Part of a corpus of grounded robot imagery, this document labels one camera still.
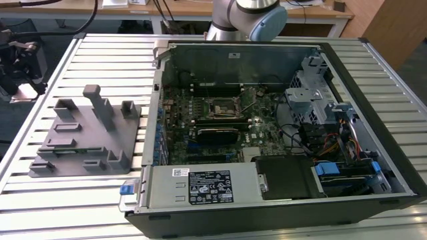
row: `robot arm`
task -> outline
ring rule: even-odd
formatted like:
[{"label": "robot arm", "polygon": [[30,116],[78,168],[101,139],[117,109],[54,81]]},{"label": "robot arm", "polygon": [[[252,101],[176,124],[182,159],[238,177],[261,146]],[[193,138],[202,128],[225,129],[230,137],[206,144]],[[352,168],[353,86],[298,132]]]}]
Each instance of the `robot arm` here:
[{"label": "robot arm", "polygon": [[214,0],[210,41],[270,41],[278,35],[288,12],[278,0]]}]

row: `desk leg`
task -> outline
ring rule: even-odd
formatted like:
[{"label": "desk leg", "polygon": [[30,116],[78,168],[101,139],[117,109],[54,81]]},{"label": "desk leg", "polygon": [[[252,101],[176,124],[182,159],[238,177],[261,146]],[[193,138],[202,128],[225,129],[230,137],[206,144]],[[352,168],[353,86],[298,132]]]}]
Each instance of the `desk leg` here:
[{"label": "desk leg", "polygon": [[54,21],[55,21],[58,28],[63,29],[66,27],[65,19],[54,19]]},{"label": "desk leg", "polygon": [[328,38],[338,38],[341,36],[345,24],[348,22],[346,18],[337,18],[336,23],[333,24],[330,31],[328,32]]},{"label": "desk leg", "polygon": [[150,17],[150,25],[152,25],[152,33],[154,35],[161,35],[161,17],[160,16],[152,16]]}]

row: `yellow wire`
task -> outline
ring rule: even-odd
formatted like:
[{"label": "yellow wire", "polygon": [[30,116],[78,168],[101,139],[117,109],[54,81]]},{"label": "yellow wire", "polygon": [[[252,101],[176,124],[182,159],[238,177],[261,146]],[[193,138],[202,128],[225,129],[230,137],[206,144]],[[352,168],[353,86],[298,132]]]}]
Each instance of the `yellow wire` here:
[{"label": "yellow wire", "polygon": [[321,155],[324,155],[324,154],[326,154],[328,152],[330,152],[336,147],[337,147],[337,143],[334,143],[326,150],[324,150],[321,153],[320,153],[320,155],[318,156],[321,156]]},{"label": "yellow wire", "polygon": [[348,141],[350,141],[352,143],[353,143],[353,150],[354,150],[354,157],[356,157],[356,159],[358,160],[360,159],[360,157],[358,157],[358,155],[357,155],[357,151],[358,151],[358,144],[356,143],[356,141],[350,138],[350,139],[348,139]]}]

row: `blue release latch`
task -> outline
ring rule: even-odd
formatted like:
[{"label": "blue release latch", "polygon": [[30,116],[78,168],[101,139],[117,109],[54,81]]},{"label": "blue release latch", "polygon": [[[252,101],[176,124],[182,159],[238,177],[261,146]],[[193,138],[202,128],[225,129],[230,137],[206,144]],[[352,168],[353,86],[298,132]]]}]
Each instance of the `blue release latch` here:
[{"label": "blue release latch", "polygon": [[340,174],[338,166],[334,162],[320,162],[314,167],[317,176],[328,174]]},{"label": "blue release latch", "polygon": [[133,185],[120,186],[120,195],[133,195]]},{"label": "blue release latch", "polygon": [[378,162],[377,161],[372,161],[370,165],[372,165],[372,168],[374,170],[374,173],[380,173],[381,172],[381,167],[378,165]]}]

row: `power cable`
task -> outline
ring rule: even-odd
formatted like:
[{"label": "power cable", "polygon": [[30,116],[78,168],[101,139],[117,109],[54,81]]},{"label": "power cable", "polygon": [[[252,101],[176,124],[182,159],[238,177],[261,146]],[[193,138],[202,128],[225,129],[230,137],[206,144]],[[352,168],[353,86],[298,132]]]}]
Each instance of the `power cable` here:
[{"label": "power cable", "polygon": [[312,4],[300,4],[297,1],[296,4],[290,3],[288,0],[285,0],[288,4],[290,4],[292,6],[300,6],[301,7],[301,10],[304,12],[304,24],[301,25],[301,28],[300,28],[300,36],[304,35],[304,28],[305,28],[305,24],[306,24],[306,14],[305,14],[305,7],[310,7]]},{"label": "power cable", "polygon": [[162,3],[164,3],[164,5],[165,5],[165,8],[166,8],[168,14],[169,14],[169,16],[170,16],[170,19],[172,19],[172,21],[174,21],[173,15],[172,15],[172,12],[170,12],[170,9],[169,9],[169,6],[168,6],[168,4],[166,4],[166,1],[162,0]]},{"label": "power cable", "polygon": [[10,36],[11,39],[18,39],[18,38],[23,38],[23,37],[39,37],[39,36],[69,36],[69,35],[75,35],[75,34],[81,33],[86,29],[86,27],[90,25],[90,23],[94,19],[95,13],[98,11],[98,0],[93,0],[93,1],[94,1],[94,3],[93,3],[93,10],[91,10],[90,16],[89,16],[87,20],[85,21],[85,23],[82,24],[82,26],[75,31],[69,31],[69,32],[57,32],[57,31],[19,32],[19,33],[14,33]]},{"label": "power cable", "polygon": [[[169,23],[169,21],[168,21],[168,19],[166,19],[166,17],[165,17],[164,12],[162,12],[161,5],[160,5],[160,3],[158,3],[158,0],[152,0],[152,2],[153,2],[153,5],[154,5],[154,8],[156,8],[157,11],[158,11],[160,16],[161,16],[164,26],[166,27],[169,33],[173,34],[174,31],[173,31],[173,29],[172,29],[172,27],[170,27],[170,23]],[[172,16],[172,13],[170,13],[170,10],[169,10],[169,7],[168,7],[168,4],[166,4],[165,0],[162,0],[162,2],[164,2],[164,5],[165,5],[165,8],[166,8],[166,10],[168,10],[168,14],[170,15],[170,19],[172,19],[172,21],[174,22],[174,19],[173,19],[173,16]]]},{"label": "power cable", "polygon": [[18,22],[18,23],[14,23],[14,24],[10,24],[10,25],[5,25],[5,27],[6,27],[6,28],[9,28],[9,27],[15,27],[15,26],[22,25],[23,23],[26,23],[29,20],[30,20],[30,19],[27,18],[27,19],[25,19],[23,21]]},{"label": "power cable", "polygon": [[46,5],[46,4],[54,4],[59,1],[61,0],[43,0],[43,1],[30,1],[30,2],[21,2],[21,1],[2,2],[2,3],[0,3],[0,9],[41,6],[41,5]]},{"label": "power cable", "polygon": [[10,140],[1,140],[1,139],[0,139],[0,144],[7,144],[7,145],[10,145],[10,144],[11,144],[11,141],[10,141]]}]

